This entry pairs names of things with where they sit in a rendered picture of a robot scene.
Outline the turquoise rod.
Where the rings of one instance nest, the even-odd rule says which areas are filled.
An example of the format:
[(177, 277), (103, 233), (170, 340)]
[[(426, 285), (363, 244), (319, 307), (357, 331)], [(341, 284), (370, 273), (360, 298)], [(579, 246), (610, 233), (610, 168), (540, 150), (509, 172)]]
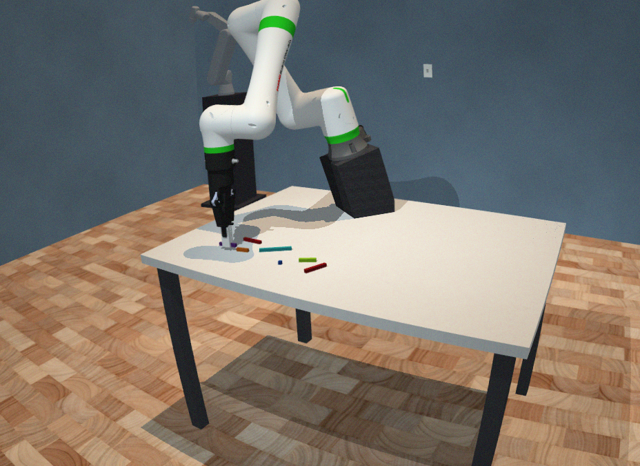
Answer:
[(259, 252), (270, 252), (270, 251), (291, 251), (292, 246), (280, 246), (280, 247), (268, 247), (268, 248), (259, 248)]

